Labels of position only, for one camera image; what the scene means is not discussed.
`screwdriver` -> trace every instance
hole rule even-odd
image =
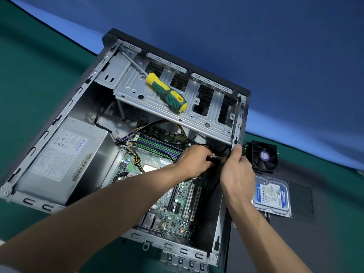
[[[177,91],[169,88],[165,83],[161,82],[155,73],[148,74],[133,59],[128,57],[126,53],[122,50],[120,51],[143,75],[145,75],[145,81],[157,90],[159,96],[165,103],[167,103],[175,111],[183,112],[186,110],[187,102]]]

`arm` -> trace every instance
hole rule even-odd
[[[228,210],[258,272],[311,272],[252,205],[255,174],[235,145],[221,172]]]
[[[210,167],[209,155],[206,147],[192,146],[175,164],[99,189],[3,244],[0,264],[24,273],[76,272],[132,228],[170,188]]]

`cooling fan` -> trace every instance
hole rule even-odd
[[[247,158],[253,165],[253,170],[273,173],[278,168],[277,147],[258,141],[248,143]]]

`green mat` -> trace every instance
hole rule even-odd
[[[0,176],[4,176],[95,56],[0,0],[0,77],[2,133]],[[270,142],[250,134],[245,140]],[[330,181],[332,229],[342,272],[363,272],[364,179],[354,170],[277,144],[280,157],[323,174]],[[0,239],[6,241],[47,215],[0,201]],[[96,253],[81,272],[167,272],[158,267],[159,250],[117,239]]]

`hand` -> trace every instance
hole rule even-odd
[[[184,180],[199,176],[201,173],[212,167],[214,164],[206,161],[208,156],[212,156],[212,151],[205,146],[190,146],[180,155],[175,166],[182,174]]]
[[[241,155],[241,145],[236,144],[221,171],[220,178],[225,198],[231,204],[251,203],[255,193],[255,173],[252,164]]]

